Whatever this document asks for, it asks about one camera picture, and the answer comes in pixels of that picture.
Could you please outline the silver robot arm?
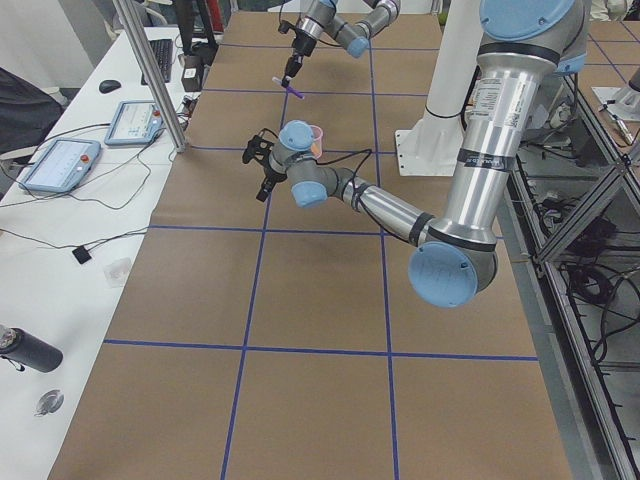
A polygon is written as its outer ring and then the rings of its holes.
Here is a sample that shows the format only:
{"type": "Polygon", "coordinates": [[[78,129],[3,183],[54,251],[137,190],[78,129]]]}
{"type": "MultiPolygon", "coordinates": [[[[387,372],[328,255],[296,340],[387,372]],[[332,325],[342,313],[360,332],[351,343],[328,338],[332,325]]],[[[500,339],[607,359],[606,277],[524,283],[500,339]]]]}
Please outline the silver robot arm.
{"type": "Polygon", "coordinates": [[[292,54],[285,65],[281,86],[290,87],[305,57],[310,57],[321,39],[327,34],[350,56],[359,58],[370,46],[371,39],[391,25],[399,16],[401,2],[396,0],[366,1],[372,11],[356,23],[350,24],[337,13],[337,1],[312,1],[309,9],[295,24],[281,20],[278,31],[295,32],[292,54]]]}
{"type": "Polygon", "coordinates": [[[408,276],[426,302],[454,308],[494,279],[492,225],[542,80],[578,72],[586,57],[586,1],[484,1],[477,52],[480,79],[457,155],[445,212],[435,217],[346,168],[319,163],[304,121],[288,122],[273,140],[254,136],[243,159],[265,173],[258,199],[288,182],[296,204],[336,197],[414,247],[408,276]]]}

